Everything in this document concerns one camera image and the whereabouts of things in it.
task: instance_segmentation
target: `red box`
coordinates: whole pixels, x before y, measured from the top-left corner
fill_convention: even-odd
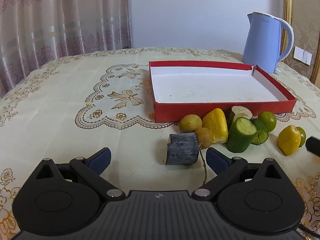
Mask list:
[[[201,118],[215,108],[244,106],[253,115],[291,112],[297,99],[268,73],[242,63],[151,61],[155,122],[178,122],[187,114]]]

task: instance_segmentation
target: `wall switch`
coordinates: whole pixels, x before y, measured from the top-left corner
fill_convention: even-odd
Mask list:
[[[309,66],[311,64],[311,58],[312,58],[312,54],[308,52],[308,59],[307,59],[306,64],[308,64]]]
[[[303,49],[301,49],[301,48],[299,48],[299,47],[295,46],[295,47],[294,47],[294,54],[293,54],[293,57],[294,57],[295,59],[297,59],[297,60],[302,61],[302,58],[303,58],[303,52],[304,52],[304,50],[303,50]]]
[[[308,54],[309,54],[309,52],[307,52],[307,51],[303,51],[303,56],[302,56],[302,62],[303,63],[307,63],[307,60],[308,60]]]

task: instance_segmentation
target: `white wall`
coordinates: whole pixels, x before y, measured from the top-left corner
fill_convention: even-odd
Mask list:
[[[283,0],[129,0],[132,45],[225,49],[243,53],[249,21],[261,11],[282,17]]]

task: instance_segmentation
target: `blue electric kettle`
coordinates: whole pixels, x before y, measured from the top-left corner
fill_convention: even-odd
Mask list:
[[[250,29],[244,47],[242,62],[258,65],[273,73],[278,62],[287,57],[293,46],[293,28],[285,20],[270,14],[253,12],[248,14]],[[280,55],[281,31],[288,33],[288,46]]]

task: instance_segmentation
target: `black cable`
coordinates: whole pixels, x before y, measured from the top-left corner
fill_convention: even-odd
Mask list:
[[[319,234],[311,231],[310,229],[306,228],[306,227],[305,227],[304,225],[302,225],[302,224],[299,224],[299,225],[298,225],[298,228],[300,228],[301,230],[307,232],[309,235],[312,235],[312,236],[314,236],[314,237],[320,238],[320,235],[319,235]]]

